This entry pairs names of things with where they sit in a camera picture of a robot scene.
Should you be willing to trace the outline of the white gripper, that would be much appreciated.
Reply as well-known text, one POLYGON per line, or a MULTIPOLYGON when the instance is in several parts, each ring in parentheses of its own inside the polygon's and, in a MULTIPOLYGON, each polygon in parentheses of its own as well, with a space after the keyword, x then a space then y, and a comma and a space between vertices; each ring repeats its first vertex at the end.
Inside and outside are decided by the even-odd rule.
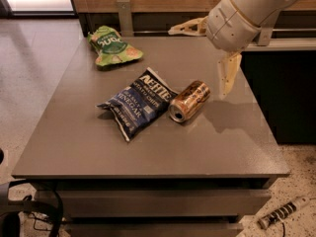
POLYGON ((259 28, 250 23, 238 11, 231 0, 221 0, 208 17, 195 18, 173 26, 168 34, 191 37, 206 36, 217 49, 227 53, 217 62, 219 96, 225 98, 232 90, 240 68, 240 52, 258 34, 259 28))

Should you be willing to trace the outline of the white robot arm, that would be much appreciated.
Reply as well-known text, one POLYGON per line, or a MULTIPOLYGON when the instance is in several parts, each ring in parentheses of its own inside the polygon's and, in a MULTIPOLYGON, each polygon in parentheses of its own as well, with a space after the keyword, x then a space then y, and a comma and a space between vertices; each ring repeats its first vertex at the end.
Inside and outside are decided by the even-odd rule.
POLYGON ((270 43, 279 13, 299 0, 221 0, 204 18, 172 27, 170 35, 206 36, 213 46, 225 52, 217 62, 220 96, 233 88, 241 63, 241 52, 251 42, 270 43))

